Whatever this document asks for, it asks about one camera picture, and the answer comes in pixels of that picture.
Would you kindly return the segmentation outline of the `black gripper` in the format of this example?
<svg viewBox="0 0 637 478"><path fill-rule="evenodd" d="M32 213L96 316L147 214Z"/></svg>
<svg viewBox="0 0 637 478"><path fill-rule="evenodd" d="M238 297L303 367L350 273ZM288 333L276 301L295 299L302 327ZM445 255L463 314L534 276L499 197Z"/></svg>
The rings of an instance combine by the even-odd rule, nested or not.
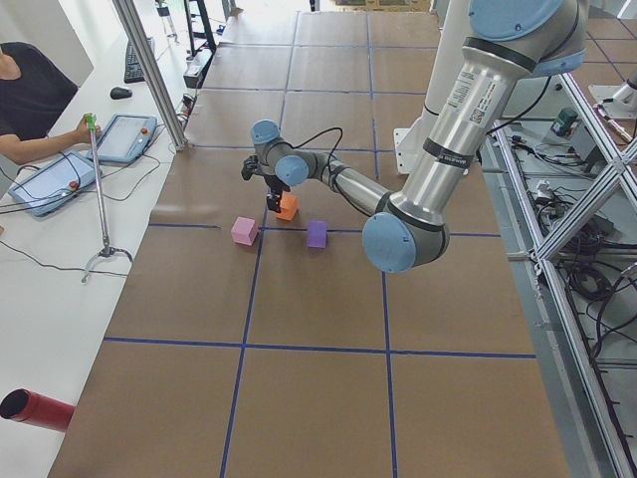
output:
<svg viewBox="0 0 637 478"><path fill-rule="evenodd" d="M266 202L268 209L275 213L281 213L281 201L284 192L290 192L291 188L281 180L277 175L267 174L264 176L265 182L269 188Z"/></svg>

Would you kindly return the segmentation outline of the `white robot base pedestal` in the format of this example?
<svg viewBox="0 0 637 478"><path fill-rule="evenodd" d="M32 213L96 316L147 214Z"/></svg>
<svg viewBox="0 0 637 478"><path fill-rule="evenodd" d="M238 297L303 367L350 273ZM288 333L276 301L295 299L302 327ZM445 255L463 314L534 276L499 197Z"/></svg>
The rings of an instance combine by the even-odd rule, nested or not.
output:
<svg viewBox="0 0 637 478"><path fill-rule="evenodd" d="M409 174L417 165L423 154L424 140L435 125L464 64L462 45L471 33L469 4L469 0L449 2L422 114L410 128L396 128L393 131L399 174Z"/></svg>

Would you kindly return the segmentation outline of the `person's right hand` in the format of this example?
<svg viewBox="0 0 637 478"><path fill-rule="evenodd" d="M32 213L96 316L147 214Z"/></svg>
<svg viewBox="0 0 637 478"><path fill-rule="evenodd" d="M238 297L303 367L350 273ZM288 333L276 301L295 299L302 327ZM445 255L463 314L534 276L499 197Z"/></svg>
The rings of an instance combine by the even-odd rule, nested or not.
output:
<svg viewBox="0 0 637 478"><path fill-rule="evenodd" d="M96 138L99 138L102 135L102 128L96 125L95 129L90 129L87 120L82 118L74 131L75 142L90 143L92 133L95 134Z"/></svg>

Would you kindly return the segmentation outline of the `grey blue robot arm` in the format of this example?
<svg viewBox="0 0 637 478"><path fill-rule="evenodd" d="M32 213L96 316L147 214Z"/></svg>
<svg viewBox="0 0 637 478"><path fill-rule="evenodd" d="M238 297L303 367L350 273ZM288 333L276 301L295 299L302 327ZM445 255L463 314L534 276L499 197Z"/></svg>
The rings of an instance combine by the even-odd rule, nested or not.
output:
<svg viewBox="0 0 637 478"><path fill-rule="evenodd" d="M251 129L254 153L241 174L264 178L269 210L284 192L316 179L367 215L362 245L377 269L399 273L441 257L449 244L444 208L507 105L518 81L577 69L584 57L586 1L472 1L449 14L444 39L458 41L463 63L428 133L419 133L414 166L392 192L339 161L302 151L269 119Z"/></svg>

